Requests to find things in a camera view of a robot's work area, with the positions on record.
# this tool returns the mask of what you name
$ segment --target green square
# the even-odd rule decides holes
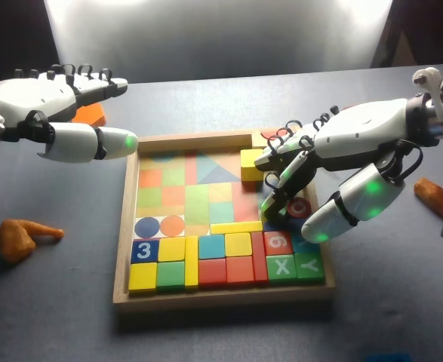
[[[184,186],[184,168],[165,168],[162,170],[163,186]]]
[[[146,187],[137,190],[137,207],[162,206],[162,190],[160,187]]]
[[[184,223],[186,225],[209,224],[209,189],[205,185],[188,185],[184,188]]]
[[[211,224],[223,224],[225,222],[235,222],[233,214],[233,203],[211,202],[209,204],[209,222]]]
[[[159,289],[184,287],[184,262],[158,263],[158,276],[155,285]]]
[[[320,283],[325,280],[324,264],[319,253],[295,253],[295,265],[300,282]]]
[[[297,279],[293,255],[270,255],[266,257],[268,279],[271,283],[284,283]]]

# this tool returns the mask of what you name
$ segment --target wooden frame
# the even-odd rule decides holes
[[[127,169],[125,171],[124,200],[122,204],[121,228],[118,240],[113,293],[113,302],[119,311],[175,310],[222,305],[323,300],[332,297],[335,280],[328,244],[321,245],[321,254],[325,268],[324,285],[266,286],[252,287],[243,290],[197,290],[195,292],[185,291],[184,293],[155,294],[138,297],[129,296],[128,294],[128,275],[140,156],[146,153],[172,149],[207,149],[229,146],[251,147],[251,134],[253,132],[253,130],[246,130],[139,138],[137,152],[128,157]],[[314,184],[310,183],[306,189],[312,207],[314,209],[318,208]]]

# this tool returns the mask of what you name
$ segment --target robotic hand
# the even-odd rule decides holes
[[[437,146],[443,138],[443,78],[437,69],[427,68],[416,72],[413,82],[426,92],[341,112],[334,106],[331,119],[324,113],[296,132],[271,137],[255,161],[259,170],[278,177],[276,185],[265,179],[272,191],[262,204],[263,215],[282,218],[280,211],[320,167],[360,170],[305,221],[301,233],[307,241],[328,241],[385,210],[404,189],[404,179],[421,164],[421,146]],[[417,160],[403,170],[403,158],[414,149]]]
[[[72,65],[53,65],[39,74],[31,70],[25,78],[21,69],[15,78],[0,81],[0,142],[28,139],[45,144],[43,158],[62,162],[106,160],[134,153],[134,133],[111,127],[70,123],[77,109],[124,94],[125,79],[112,71],[92,72],[84,64],[75,73]]]

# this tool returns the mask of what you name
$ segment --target number 3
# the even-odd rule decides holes
[[[139,250],[140,250],[140,253],[137,253],[137,257],[139,259],[149,258],[149,255],[151,255],[151,244],[141,243],[141,244],[139,244]]]
[[[285,246],[287,244],[287,240],[282,236],[274,236],[269,239],[270,247],[280,247],[281,245]]]

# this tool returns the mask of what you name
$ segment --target wooden puzzle board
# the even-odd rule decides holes
[[[131,249],[136,241],[200,238],[210,234],[211,225],[225,222],[259,220],[263,222],[264,232],[279,230],[264,220],[259,212],[261,202],[271,190],[262,182],[242,183],[240,179],[240,150],[251,149],[253,133],[203,133],[140,139],[138,151],[129,156],[126,170],[113,298],[121,311],[330,298],[334,276],[326,244],[321,245],[319,251],[325,279],[317,284],[253,282],[225,284],[217,289],[178,288],[169,293],[163,290],[156,290],[157,293],[128,292]],[[316,210],[313,184],[300,196]],[[300,230],[303,219],[291,218],[291,222],[294,230]]]

